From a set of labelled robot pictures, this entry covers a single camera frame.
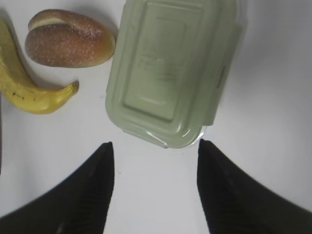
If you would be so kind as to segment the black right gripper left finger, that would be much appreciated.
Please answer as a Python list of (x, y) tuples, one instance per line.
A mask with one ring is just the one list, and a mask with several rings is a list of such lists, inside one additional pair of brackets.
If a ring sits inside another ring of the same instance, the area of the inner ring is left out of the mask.
[(112, 143), (103, 143), (58, 186), (1, 217), (2, 234), (101, 234), (114, 189)]

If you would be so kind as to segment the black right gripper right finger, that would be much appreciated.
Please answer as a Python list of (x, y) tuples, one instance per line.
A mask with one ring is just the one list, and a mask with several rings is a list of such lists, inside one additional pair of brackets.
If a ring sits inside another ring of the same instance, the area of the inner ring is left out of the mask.
[(272, 192), (200, 140), (197, 188), (212, 234), (310, 234), (311, 212)]

